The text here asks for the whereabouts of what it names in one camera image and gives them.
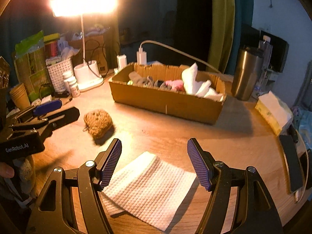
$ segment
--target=ridged rubber pad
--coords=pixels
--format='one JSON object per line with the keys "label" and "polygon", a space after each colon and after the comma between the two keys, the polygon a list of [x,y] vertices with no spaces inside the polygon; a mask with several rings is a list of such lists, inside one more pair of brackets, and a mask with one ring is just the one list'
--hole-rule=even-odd
{"label": "ridged rubber pad", "polygon": [[209,180],[209,172],[202,156],[199,154],[192,140],[188,140],[187,148],[188,148],[188,156],[192,162],[192,165],[194,167],[194,170],[196,172],[200,184],[206,190],[209,190],[212,184]]}
{"label": "ridged rubber pad", "polygon": [[102,171],[101,188],[107,187],[115,171],[118,160],[121,156],[122,144],[121,140],[117,140],[114,148],[112,149],[108,160],[106,161]]}

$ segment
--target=yellow tissue package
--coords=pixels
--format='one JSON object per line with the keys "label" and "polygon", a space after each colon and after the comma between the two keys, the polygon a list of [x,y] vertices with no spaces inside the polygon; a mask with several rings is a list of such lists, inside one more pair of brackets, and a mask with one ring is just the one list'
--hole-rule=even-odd
{"label": "yellow tissue package", "polygon": [[289,107],[271,91],[259,97],[255,109],[270,125],[276,136],[286,131],[294,118]]}

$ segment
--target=glowing lamp head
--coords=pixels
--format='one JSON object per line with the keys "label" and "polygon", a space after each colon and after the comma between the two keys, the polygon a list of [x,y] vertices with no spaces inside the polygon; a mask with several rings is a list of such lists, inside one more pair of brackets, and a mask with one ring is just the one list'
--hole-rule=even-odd
{"label": "glowing lamp head", "polygon": [[116,7],[117,0],[51,0],[55,17],[110,13]]}

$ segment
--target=yellow lid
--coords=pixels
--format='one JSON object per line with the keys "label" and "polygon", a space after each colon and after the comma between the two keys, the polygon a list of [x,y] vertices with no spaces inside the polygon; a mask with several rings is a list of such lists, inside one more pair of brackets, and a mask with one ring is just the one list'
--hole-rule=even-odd
{"label": "yellow lid", "polygon": [[50,42],[52,40],[58,40],[60,38],[60,34],[59,33],[53,33],[51,35],[47,35],[43,37],[43,42]]}

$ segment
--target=purple gripper pad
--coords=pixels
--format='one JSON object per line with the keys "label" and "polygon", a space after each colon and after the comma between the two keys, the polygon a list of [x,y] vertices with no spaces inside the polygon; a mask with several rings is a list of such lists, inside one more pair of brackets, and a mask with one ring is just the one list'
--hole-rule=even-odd
{"label": "purple gripper pad", "polygon": [[211,188],[214,168],[195,138],[188,140],[188,156],[192,162],[200,184],[207,190]]}
{"label": "purple gripper pad", "polygon": [[106,151],[109,154],[109,156],[102,169],[102,178],[100,183],[102,189],[104,187],[107,187],[110,183],[118,160],[121,156],[121,150],[122,150],[121,140],[114,139]]}

